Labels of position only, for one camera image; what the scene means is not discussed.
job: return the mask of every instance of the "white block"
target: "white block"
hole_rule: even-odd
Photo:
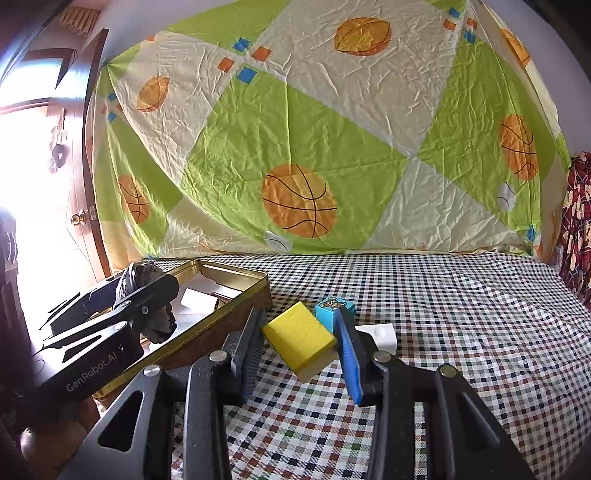
[[[398,339],[396,332],[394,332],[394,325],[391,323],[377,323],[374,325],[355,325],[355,328],[360,332],[366,332],[372,336],[378,350],[383,350],[396,355],[396,348],[398,347]]]

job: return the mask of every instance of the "blue block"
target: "blue block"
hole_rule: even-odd
[[[241,82],[244,83],[251,83],[252,79],[255,77],[256,75],[256,70],[250,69],[248,67],[244,67],[240,73],[238,74],[238,80],[240,80]]]
[[[245,51],[251,43],[245,38],[239,38],[238,41],[234,44],[234,50],[238,50],[240,52]]]
[[[332,315],[339,307],[345,307],[352,316],[355,316],[355,303],[338,297],[328,297],[316,304],[316,318],[330,332],[332,331]]]
[[[473,32],[466,30],[464,31],[464,38],[466,39],[466,41],[474,44],[476,42],[476,36],[474,35]]]
[[[460,18],[461,13],[459,11],[457,11],[455,8],[450,7],[449,8],[449,14],[453,17],[453,18]]]

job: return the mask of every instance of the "curtain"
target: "curtain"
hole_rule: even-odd
[[[95,26],[100,10],[70,5],[59,16],[60,25],[78,35],[88,35]]]
[[[560,276],[591,310],[591,153],[572,158],[562,212]]]

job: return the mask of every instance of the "orange basketball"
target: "orange basketball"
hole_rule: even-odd
[[[390,23],[379,18],[350,18],[336,31],[335,50],[350,55],[376,55],[390,43]]]
[[[150,216],[150,204],[144,192],[131,175],[121,175],[118,181],[122,200],[135,223],[144,223]]]
[[[297,164],[273,168],[262,184],[269,217],[281,228],[303,238],[317,238],[336,222],[336,201],[324,180]]]
[[[517,56],[521,64],[525,67],[531,60],[530,53],[525,49],[523,43],[521,43],[516,36],[513,35],[509,30],[501,29],[503,36],[507,40],[507,43],[513,50],[513,53]]]
[[[153,112],[162,106],[168,95],[167,77],[152,77],[146,82],[138,94],[137,109],[140,112]]]
[[[500,129],[501,149],[508,167],[523,181],[532,180],[539,170],[534,134],[522,117],[514,113],[506,116]]]

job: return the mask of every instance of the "red patterned cloth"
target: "red patterned cloth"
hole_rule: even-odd
[[[558,242],[563,252],[560,277],[591,310],[591,153],[571,160]]]

